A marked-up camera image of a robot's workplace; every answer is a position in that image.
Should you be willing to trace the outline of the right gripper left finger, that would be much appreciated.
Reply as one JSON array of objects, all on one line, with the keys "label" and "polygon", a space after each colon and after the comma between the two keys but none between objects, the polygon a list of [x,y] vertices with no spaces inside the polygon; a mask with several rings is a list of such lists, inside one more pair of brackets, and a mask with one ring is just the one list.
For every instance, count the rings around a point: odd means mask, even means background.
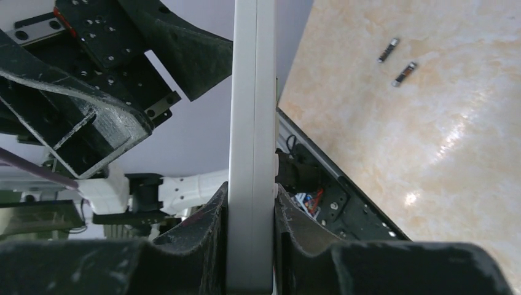
[{"label": "right gripper left finger", "polygon": [[2,294],[224,294],[228,185],[144,238],[1,243]]}]

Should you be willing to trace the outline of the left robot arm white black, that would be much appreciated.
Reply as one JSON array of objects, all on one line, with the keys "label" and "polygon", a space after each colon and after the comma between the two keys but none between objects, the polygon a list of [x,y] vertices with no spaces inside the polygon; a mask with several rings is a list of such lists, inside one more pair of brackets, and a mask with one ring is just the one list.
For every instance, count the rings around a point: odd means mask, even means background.
[{"label": "left robot arm white black", "polygon": [[2,32],[1,131],[43,145],[69,175],[7,151],[1,160],[78,191],[98,224],[158,222],[207,203],[225,170],[168,178],[126,175],[114,164],[181,99],[148,51],[190,101],[232,72],[232,42],[161,1],[56,1],[45,19]]}]

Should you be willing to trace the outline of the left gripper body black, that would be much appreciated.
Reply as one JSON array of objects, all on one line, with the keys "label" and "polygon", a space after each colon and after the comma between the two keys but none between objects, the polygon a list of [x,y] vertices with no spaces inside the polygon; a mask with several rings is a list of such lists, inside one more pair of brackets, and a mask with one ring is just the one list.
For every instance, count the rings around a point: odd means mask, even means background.
[{"label": "left gripper body black", "polygon": [[151,136],[181,99],[148,51],[196,100],[231,75],[232,47],[160,1],[55,1],[1,32],[1,132],[89,178]]}]

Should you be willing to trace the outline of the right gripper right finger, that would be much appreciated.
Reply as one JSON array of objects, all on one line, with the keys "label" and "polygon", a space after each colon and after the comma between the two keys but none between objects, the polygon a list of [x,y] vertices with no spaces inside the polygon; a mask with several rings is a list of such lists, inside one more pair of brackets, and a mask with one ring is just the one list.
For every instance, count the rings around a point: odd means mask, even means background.
[{"label": "right gripper right finger", "polygon": [[496,261],[470,243],[348,242],[307,216],[284,188],[275,200],[280,294],[510,294]]}]

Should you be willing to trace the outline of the white remote control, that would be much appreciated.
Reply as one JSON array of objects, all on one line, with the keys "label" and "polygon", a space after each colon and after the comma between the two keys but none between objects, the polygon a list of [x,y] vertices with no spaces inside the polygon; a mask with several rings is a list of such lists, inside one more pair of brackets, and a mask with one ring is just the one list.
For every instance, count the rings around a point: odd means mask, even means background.
[{"label": "white remote control", "polygon": [[228,188],[228,294],[273,291],[276,3],[235,3]]}]

